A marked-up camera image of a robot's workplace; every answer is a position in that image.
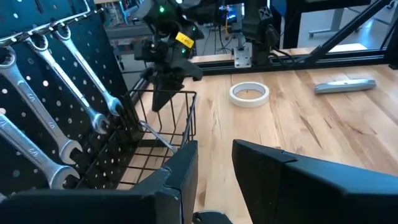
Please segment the white masking tape roll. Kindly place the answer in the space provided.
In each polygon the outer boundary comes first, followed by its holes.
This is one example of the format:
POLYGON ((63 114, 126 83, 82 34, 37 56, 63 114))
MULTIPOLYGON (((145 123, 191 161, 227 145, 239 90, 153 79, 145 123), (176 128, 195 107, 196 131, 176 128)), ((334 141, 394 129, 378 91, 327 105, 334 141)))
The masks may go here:
POLYGON ((241 108, 257 108, 266 104, 269 101, 270 89, 258 82, 241 82, 233 85, 229 89, 229 101, 241 108), (261 94, 258 98, 243 99, 237 96, 241 91, 257 91, 261 94))

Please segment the silver utility knife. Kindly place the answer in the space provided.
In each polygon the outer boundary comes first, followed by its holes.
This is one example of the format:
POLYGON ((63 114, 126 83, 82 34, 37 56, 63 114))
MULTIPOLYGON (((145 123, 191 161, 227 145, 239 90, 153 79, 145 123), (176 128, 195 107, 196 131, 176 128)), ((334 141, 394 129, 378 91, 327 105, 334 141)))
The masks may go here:
POLYGON ((319 83, 315 85, 314 93, 326 94, 326 93, 363 91, 363 90, 370 90, 375 87, 376 87, 375 80, 362 78, 354 80, 342 80, 342 81, 319 83))

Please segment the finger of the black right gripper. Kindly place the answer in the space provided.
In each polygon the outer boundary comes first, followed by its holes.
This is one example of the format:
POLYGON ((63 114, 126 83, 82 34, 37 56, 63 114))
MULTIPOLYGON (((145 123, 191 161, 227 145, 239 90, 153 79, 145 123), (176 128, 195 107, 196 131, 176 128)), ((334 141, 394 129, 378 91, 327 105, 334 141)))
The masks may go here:
POLYGON ((163 76, 155 76, 153 84, 152 111, 158 112, 168 102, 167 79, 163 76))
POLYGON ((184 79, 185 77, 182 76, 167 77, 167 90, 169 91, 167 97, 168 100, 171 100, 173 96, 184 87, 184 79))

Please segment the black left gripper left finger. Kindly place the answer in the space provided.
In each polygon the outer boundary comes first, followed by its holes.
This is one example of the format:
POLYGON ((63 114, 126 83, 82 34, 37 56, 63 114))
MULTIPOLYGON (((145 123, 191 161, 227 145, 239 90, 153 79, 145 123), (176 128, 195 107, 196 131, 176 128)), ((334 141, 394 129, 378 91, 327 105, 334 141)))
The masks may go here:
POLYGON ((0 203, 0 224, 191 224, 198 143, 130 190, 30 190, 0 203))

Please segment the silver mounting plate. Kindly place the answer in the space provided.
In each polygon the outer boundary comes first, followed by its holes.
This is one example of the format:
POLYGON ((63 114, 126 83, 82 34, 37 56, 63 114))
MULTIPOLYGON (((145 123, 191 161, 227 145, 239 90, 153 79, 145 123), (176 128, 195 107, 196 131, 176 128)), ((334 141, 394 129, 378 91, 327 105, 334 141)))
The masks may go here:
POLYGON ((235 68, 250 68, 252 66, 251 53, 248 47, 235 47, 233 56, 235 68))

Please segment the black metal peg board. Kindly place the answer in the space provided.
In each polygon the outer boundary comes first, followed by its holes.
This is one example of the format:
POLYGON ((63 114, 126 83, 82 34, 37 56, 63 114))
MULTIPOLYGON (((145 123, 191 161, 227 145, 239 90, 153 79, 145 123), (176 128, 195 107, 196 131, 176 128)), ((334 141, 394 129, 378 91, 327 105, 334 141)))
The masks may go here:
MULTIPOLYGON (((0 0, 0 39, 31 30, 76 14, 93 11, 94 0, 0 0)), ((115 97, 127 93, 113 48, 101 17, 93 14, 70 24, 72 41, 105 88, 115 97)), ((26 83, 34 90, 63 133, 81 146, 73 158, 79 179, 69 177, 68 188, 113 189, 122 179, 132 157, 131 124, 111 116, 106 102, 73 55, 53 34, 46 35, 49 51, 90 106, 106 116, 111 125, 100 135, 88 115, 49 65, 25 42, 13 45, 16 63, 26 83)), ((56 142, 42 126, 17 90, 0 75, 0 114, 5 114, 54 162, 60 162, 56 142)), ((47 179, 40 169, 0 136, 0 193, 12 195, 25 190, 45 189, 47 179)))

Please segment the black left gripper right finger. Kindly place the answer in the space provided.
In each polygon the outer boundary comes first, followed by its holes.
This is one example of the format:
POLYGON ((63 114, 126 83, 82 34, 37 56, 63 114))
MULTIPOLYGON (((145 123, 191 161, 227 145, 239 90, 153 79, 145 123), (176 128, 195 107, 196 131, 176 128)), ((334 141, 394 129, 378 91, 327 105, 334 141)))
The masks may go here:
POLYGON ((253 224, 398 224, 398 177, 235 139, 253 224))

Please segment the grey cluttered workbench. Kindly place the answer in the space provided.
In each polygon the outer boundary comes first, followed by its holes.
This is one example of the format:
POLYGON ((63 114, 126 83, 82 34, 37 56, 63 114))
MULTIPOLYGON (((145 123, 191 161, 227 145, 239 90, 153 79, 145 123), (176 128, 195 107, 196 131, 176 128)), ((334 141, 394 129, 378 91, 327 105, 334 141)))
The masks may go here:
POLYGON ((113 47, 116 60, 122 71, 127 62, 124 55, 134 55, 136 45, 141 40, 151 39, 152 32, 136 17, 136 12, 144 0, 93 0, 97 8, 102 8, 103 26, 113 47))

